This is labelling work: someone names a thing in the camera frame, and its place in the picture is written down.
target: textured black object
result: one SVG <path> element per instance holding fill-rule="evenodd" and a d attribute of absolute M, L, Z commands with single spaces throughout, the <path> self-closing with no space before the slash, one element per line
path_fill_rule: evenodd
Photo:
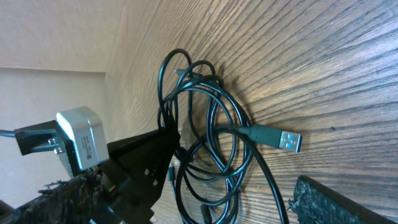
<path fill-rule="evenodd" d="M 297 179 L 289 207 L 301 224 L 395 223 L 304 175 Z"/>
<path fill-rule="evenodd" d="M 0 217 L 0 224 L 89 223 L 100 194 L 100 177 L 82 174 Z"/>

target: wooden desk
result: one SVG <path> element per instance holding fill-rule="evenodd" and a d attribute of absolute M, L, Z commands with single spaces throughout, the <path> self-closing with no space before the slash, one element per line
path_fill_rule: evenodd
<path fill-rule="evenodd" d="M 260 147 L 286 203 L 305 174 L 398 222 L 397 14 L 396 1 L 380 0 L 126 1 L 106 75 L 111 135 L 157 127 L 158 69 L 184 48 L 215 65 L 255 123 L 303 134 L 300 154 Z M 165 92 L 177 67 L 186 67 L 181 57 L 170 63 Z M 256 162 L 245 184 L 238 223 L 279 223 Z M 202 222 L 185 188 L 183 196 Z M 156 223 L 181 223 L 168 183 L 154 210 Z"/>

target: usb-a connector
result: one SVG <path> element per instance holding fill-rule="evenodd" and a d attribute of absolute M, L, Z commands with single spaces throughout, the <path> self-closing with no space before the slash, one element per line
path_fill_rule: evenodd
<path fill-rule="evenodd" d="M 288 149 L 293 152 L 300 152 L 302 135 L 282 131 L 279 139 L 279 149 Z"/>
<path fill-rule="evenodd" d="M 242 134 L 249 136 L 250 140 L 278 149 L 288 149 L 292 152 L 300 152 L 302 135 L 270 128 L 260 124 L 251 127 L 233 127 Z"/>

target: beige wall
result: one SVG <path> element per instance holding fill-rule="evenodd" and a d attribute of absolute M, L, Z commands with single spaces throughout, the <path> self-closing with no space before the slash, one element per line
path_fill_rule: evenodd
<path fill-rule="evenodd" d="M 50 121 L 83 105 L 106 118 L 103 73 L 0 68 L 0 129 Z M 69 179 L 53 152 L 21 156 L 13 138 L 0 137 L 0 169 L 0 199 L 13 207 L 36 198 L 44 184 Z"/>
<path fill-rule="evenodd" d="M 105 72 L 122 3 L 0 1 L 0 67 Z"/>

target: white wall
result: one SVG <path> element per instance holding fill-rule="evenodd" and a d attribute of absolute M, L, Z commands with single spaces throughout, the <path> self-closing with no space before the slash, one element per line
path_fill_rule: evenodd
<path fill-rule="evenodd" d="M 83 105 L 105 119 L 105 99 L 103 73 L 0 68 L 0 129 L 50 121 Z M 0 199 L 9 205 L 18 207 L 39 196 L 43 185 L 68 179 L 53 152 L 22 156 L 15 139 L 0 137 Z"/>

